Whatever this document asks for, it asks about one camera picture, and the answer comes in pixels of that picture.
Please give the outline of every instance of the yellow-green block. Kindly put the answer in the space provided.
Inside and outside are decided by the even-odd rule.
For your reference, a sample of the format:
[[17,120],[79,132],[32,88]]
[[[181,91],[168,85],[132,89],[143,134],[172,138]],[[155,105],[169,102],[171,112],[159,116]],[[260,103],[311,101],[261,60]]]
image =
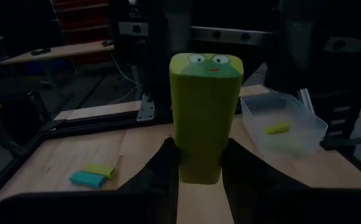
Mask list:
[[169,65],[180,180],[215,184],[243,79],[232,55],[182,53]]
[[85,164],[82,171],[92,174],[104,175],[107,179],[112,179],[115,175],[115,167],[102,166],[98,164]]

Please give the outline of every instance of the metal frame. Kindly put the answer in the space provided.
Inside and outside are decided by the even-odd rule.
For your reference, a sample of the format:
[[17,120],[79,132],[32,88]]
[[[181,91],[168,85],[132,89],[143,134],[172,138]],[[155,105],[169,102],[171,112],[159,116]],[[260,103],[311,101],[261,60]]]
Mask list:
[[[46,140],[66,138],[84,134],[116,131],[120,129],[140,128],[172,122],[172,116],[157,116],[158,114],[171,114],[170,108],[164,111],[156,105],[155,116],[150,120],[138,121],[139,111],[130,111],[118,114],[95,116],[80,119],[54,120],[47,123],[37,135],[23,149],[24,153],[5,167],[0,173],[0,189],[17,172],[18,169],[30,158],[38,147]],[[235,114],[240,114],[240,100],[237,104]],[[349,162],[361,171],[361,162],[353,156],[353,150],[338,150]]]

